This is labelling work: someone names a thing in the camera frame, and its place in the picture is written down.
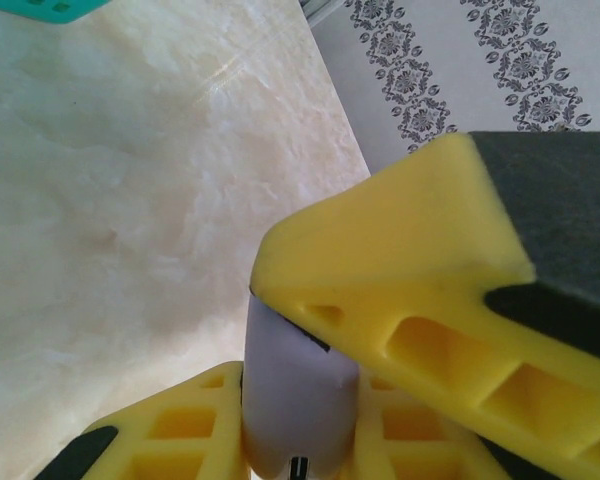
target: teal plastic container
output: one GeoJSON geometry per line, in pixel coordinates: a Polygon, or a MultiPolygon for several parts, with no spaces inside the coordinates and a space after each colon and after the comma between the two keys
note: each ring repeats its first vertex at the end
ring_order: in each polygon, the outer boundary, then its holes
{"type": "Polygon", "coordinates": [[[69,23],[109,0],[0,0],[0,10],[47,23],[69,23]]]}

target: white countertop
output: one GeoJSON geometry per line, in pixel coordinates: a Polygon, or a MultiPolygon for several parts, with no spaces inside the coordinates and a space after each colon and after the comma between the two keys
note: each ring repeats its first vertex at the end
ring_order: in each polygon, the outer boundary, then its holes
{"type": "Polygon", "coordinates": [[[0,480],[241,358],[266,229],[367,175],[295,0],[0,12],[0,480]]]}

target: floral damask pattern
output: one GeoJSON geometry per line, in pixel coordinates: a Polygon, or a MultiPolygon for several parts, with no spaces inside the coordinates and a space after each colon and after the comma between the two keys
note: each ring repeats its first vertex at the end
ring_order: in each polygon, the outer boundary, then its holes
{"type": "Polygon", "coordinates": [[[380,67],[376,78],[384,81],[382,93],[391,104],[391,114],[400,118],[398,131],[409,140],[409,152],[436,136],[457,130],[447,125],[450,112],[444,101],[437,100],[438,85],[430,85],[432,71],[419,59],[422,47],[413,45],[415,33],[404,22],[404,8],[395,8],[394,0],[345,0],[353,8],[351,20],[362,29],[360,41],[369,44],[367,57],[380,67]]]}
{"type": "Polygon", "coordinates": [[[485,60],[497,67],[493,78],[510,93],[505,103],[517,108],[513,120],[520,131],[579,130],[591,123],[587,113],[576,117],[582,103],[578,88],[565,86],[567,68],[556,69],[561,53],[556,42],[544,41],[549,31],[536,22],[536,0],[460,0],[472,8],[478,45],[488,49],[485,60]]]}

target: teal object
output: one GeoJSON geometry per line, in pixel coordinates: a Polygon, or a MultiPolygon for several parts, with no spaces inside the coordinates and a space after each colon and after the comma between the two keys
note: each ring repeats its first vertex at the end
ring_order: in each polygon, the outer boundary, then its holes
{"type": "Polygon", "coordinates": [[[109,0],[0,0],[0,10],[46,23],[69,23],[109,0]]]}

